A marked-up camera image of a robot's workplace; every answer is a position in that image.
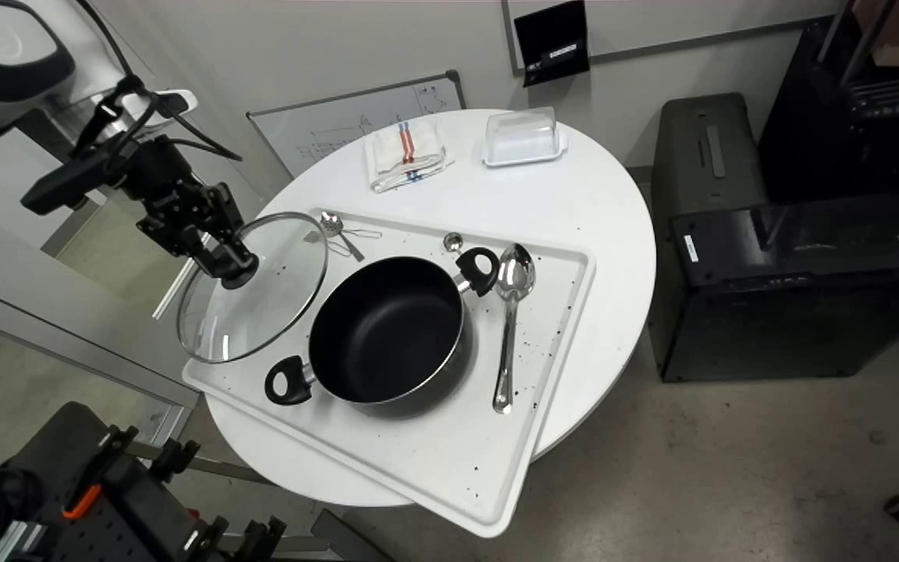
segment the black frying pan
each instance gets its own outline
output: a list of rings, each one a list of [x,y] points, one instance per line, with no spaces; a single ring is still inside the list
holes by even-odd
[[[439,266],[410,255],[370,263],[346,278],[315,317],[308,339],[308,365],[322,389],[367,406],[443,392],[432,380],[455,378],[472,361],[463,292],[485,296],[500,260],[477,247],[455,266],[459,284]],[[264,397],[279,406],[307,402],[313,395],[302,372],[302,364],[288,356],[269,372]],[[276,392],[279,374],[288,378],[288,395]]]

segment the white round table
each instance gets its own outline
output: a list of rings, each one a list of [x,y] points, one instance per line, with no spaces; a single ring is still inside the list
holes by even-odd
[[[454,167],[418,184],[370,193],[361,140],[346,144],[288,190],[264,214],[293,208],[339,208],[356,216],[399,216],[455,232],[486,232],[502,240],[557,240],[583,247],[596,278],[577,321],[536,457],[566,440],[619,380],[645,326],[657,284],[657,240],[645,202],[626,170],[587,135],[562,124],[567,152],[559,164],[485,170],[482,140],[491,109],[433,115]],[[269,482],[334,507],[406,507],[399,494],[352,475],[322,452],[276,433],[208,397],[208,414],[234,446]]]

